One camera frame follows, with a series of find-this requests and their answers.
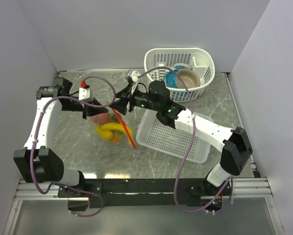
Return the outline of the fake yellow banana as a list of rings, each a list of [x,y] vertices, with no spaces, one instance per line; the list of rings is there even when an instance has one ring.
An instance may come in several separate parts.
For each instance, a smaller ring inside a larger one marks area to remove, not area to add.
[[[100,126],[101,130],[110,130],[110,131],[124,131],[123,125],[121,123],[105,123]]]

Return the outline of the fake pink peach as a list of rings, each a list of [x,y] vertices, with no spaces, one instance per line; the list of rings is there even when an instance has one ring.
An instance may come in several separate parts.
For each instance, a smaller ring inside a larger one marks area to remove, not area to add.
[[[103,125],[103,124],[112,122],[112,119],[111,119],[109,113],[97,114],[95,116],[89,117],[89,119],[92,122],[96,123],[97,125]]]

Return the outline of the clear zip top bag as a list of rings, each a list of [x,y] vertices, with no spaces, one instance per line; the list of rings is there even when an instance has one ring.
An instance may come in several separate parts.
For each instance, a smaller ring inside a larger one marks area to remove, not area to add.
[[[128,126],[128,121],[115,109],[107,108],[106,113],[95,114],[88,116],[90,121],[94,123],[96,134],[107,142],[117,144],[122,136],[126,136],[129,144],[136,148],[134,142],[134,134]]]

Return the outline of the fake green orange mango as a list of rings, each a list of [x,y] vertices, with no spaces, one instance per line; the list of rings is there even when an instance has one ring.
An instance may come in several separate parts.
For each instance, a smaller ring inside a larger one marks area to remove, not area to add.
[[[121,131],[113,131],[113,138],[110,140],[112,143],[119,143],[123,132]]]

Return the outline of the fake yellow bell pepper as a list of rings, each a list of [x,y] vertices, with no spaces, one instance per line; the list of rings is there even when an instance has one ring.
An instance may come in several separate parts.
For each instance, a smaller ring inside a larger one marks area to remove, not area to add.
[[[110,130],[101,130],[100,125],[95,126],[95,132],[105,141],[111,141],[113,139],[113,132]]]

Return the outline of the white perforated tray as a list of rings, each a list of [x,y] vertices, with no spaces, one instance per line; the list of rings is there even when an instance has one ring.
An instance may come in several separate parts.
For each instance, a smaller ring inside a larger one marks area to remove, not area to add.
[[[185,131],[165,126],[156,118],[156,112],[146,110],[136,134],[136,141],[147,148],[183,158],[192,135]],[[195,137],[187,160],[203,164],[210,152],[210,144]]]

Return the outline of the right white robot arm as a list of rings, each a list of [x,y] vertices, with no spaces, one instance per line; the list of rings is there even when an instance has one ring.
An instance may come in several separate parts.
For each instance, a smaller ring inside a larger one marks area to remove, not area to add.
[[[203,184],[209,195],[215,195],[228,177],[240,175],[253,153],[245,129],[223,127],[194,114],[171,100],[170,92],[162,81],[151,82],[146,93],[139,91],[136,84],[129,84],[116,94],[116,98],[110,107],[121,114],[131,112],[134,107],[153,110],[163,125],[195,134],[221,153],[220,162],[208,173]]]

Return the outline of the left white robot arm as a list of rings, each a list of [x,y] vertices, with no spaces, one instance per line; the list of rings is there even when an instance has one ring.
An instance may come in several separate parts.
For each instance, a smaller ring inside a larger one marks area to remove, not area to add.
[[[72,83],[63,77],[53,79],[51,86],[42,86],[36,92],[37,110],[31,133],[22,150],[14,152],[14,162],[27,183],[55,182],[69,186],[73,195],[80,197],[87,191],[81,171],[64,166],[52,150],[55,126],[62,111],[81,112],[84,119],[107,113],[107,108],[94,98],[88,86],[81,95],[71,96]]]

